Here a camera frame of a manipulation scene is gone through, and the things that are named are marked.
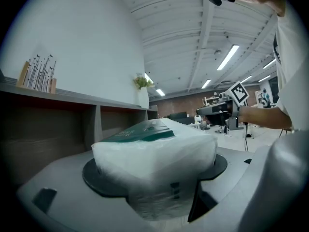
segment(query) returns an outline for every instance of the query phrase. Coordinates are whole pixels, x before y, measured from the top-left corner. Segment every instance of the green label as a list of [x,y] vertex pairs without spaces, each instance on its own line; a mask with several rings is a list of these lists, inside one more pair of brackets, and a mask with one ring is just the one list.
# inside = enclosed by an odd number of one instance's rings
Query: green label
[[143,121],[132,126],[112,137],[102,140],[101,142],[127,143],[137,140],[155,141],[161,138],[175,136],[173,131],[168,128],[160,119]]

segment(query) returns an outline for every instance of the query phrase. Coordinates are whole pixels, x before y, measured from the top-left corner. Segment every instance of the white wall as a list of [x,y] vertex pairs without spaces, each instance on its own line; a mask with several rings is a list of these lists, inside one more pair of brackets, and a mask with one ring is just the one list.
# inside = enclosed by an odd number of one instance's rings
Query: white wall
[[57,88],[137,104],[141,29],[122,0],[29,0],[1,51],[4,76],[18,79],[38,46],[57,59]]
[[272,92],[271,92],[269,81],[266,80],[266,81],[261,82],[260,88],[261,88],[261,92],[263,92],[264,88],[266,89],[266,92],[269,94],[270,103],[271,104],[274,103],[274,99],[272,97]]

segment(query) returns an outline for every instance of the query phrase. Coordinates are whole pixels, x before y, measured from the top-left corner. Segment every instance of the floor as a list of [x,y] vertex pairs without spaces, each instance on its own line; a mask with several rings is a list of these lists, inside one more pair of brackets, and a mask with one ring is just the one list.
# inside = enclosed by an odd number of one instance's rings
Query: floor
[[[244,130],[229,131],[228,135],[225,135],[224,133],[216,133],[215,131],[217,130],[220,130],[220,127],[214,126],[206,132],[217,137],[219,147],[245,151]],[[261,146],[272,145],[279,138],[281,130],[273,130],[258,126],[249,126],[248,133],[253,136],[251,138],[247,138],[249,152],[255,152]],[[154,227],[155,230],[158,232],[171,232],[188,225],[189,223],[187,222],[187,220],[188,216],[185,216],[176,217],[174,219],[166,221],[149,222],[149,224]]]

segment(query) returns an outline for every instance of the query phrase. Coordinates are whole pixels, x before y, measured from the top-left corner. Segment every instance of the white vase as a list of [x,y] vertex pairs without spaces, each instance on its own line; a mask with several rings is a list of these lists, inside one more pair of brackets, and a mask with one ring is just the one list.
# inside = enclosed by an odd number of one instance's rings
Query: white vase
[[142,108],[149,108],[149,96],[146,87],[142,87],[139,91],[139,105]]

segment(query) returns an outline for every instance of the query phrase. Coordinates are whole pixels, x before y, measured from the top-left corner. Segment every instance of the potted plant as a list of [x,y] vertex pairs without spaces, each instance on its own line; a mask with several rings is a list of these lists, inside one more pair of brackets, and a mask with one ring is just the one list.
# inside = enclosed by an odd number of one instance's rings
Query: potted plant
[[150,80],[147,80],[141,73],[137,73],[137,77],[133,80],[138,88],[139,105],[142,108],[149,108],[148,87],[154,87]]

